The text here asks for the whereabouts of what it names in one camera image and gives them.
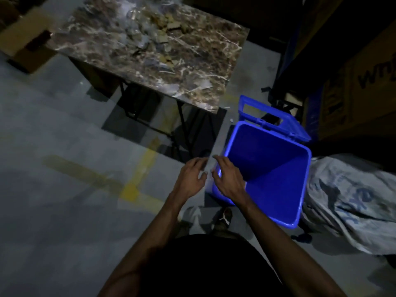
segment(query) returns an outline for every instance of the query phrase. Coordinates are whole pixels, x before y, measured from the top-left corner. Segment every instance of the left hand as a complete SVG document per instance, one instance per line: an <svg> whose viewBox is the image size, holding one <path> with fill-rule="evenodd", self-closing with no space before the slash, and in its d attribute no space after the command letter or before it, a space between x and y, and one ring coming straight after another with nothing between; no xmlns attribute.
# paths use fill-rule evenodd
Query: left hand
<svg viewBox="0 0 396 297"><path fill-rule="evenodd" d="M183 168L181 168L179 177L175 183L170 196L176 201L183 204L190 197L196 195L204 186L207 178L207 172L198 178L200 170L202 170L207 163L207 157L196 157L189 160Z"/></svg>

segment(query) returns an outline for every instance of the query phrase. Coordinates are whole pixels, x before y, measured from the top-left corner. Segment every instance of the concrete floor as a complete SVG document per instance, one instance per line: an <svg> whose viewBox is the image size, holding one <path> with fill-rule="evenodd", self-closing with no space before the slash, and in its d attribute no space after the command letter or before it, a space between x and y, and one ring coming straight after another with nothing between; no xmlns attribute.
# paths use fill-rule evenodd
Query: concrete floor
<svg viewBox="0 0 396 297"><path fill-rule="evenodd" d="M64 17L80 2L49 0L44 7ZM221 153L230 119L238 119L238 96L265 100L259 89L275 80L279 58L245 44L222 100L228 111L212 154ZM67 58L57 55L33 75L4 60L0 295L95 295L161 208L183 164L144 147L166 139L156 133L147 132L145 143L136 144L102 130L120 92L107 102L93 98L90 84ZM165 98L152 123L176 127L175 101ZM206 169L213 166L211 160ZM194 222L191 233L210 229L219 210L208 191L210 182L180 213ZM236 208L234 214L231 230L263 254ZM301 246L349 296L383 297L396 290L394 270L382 257L359 253L328 235L314 235L312 245Z"/></svg>

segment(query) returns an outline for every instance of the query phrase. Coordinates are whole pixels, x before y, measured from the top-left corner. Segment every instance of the forearm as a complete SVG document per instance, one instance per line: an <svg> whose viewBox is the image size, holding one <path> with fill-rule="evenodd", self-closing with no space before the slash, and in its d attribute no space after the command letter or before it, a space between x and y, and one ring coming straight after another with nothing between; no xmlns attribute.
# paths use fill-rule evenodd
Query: forearm
<svg viewBox="0 0 396 297"><path fill-rule="evenodd" d="M126 285L131 285L131 283L138 285L141 269L150 257L169 241L182 205L181 202L175 200L174 195L169 195L154 220L110 275L99 296L112 295L109 293L109 288L117 291L115 293L117 294L120 290L126 290L124 288Z"/></svg>
<svg viewBox="0 0 396 297"><path fill-rule="evenodd" d="M345 296L334 280L251 201L240 210L282 282L295 296Z"/></svg>

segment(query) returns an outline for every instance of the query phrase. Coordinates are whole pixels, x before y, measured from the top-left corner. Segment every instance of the marble table top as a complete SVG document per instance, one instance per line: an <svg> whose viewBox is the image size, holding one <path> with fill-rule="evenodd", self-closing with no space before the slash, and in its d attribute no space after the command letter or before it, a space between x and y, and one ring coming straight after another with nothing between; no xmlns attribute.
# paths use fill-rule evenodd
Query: marble table top
<svg viewBox="0 0 396 297"><path fill-rule="evenodd" d="M188 26L168 30L167 42L145 50L129 45L120 17L146 0L87 0L48 47L150 89L216 113L249 30L177 0L154 0L162 14ZM164 57L171 63L164 63Z"/></svg>

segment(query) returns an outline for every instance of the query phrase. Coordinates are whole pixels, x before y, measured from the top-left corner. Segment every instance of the blue plastic bin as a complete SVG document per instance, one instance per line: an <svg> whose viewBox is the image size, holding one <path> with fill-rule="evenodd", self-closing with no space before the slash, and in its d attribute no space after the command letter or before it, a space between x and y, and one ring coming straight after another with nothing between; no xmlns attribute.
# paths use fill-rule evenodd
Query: blue plastic bin
<svg viewBox="0 0 396 297"><path fill-rule="evenodd" d="M281 124L244 113L245 104L281 118ZM311 151L298 141L308 142L309 135L292 115L246 96L240 96L239 114L224 156L240 169L246 191L260 210L281 226L297 227L311 160ZM213 193L233 205L215 185Z"/></svg>

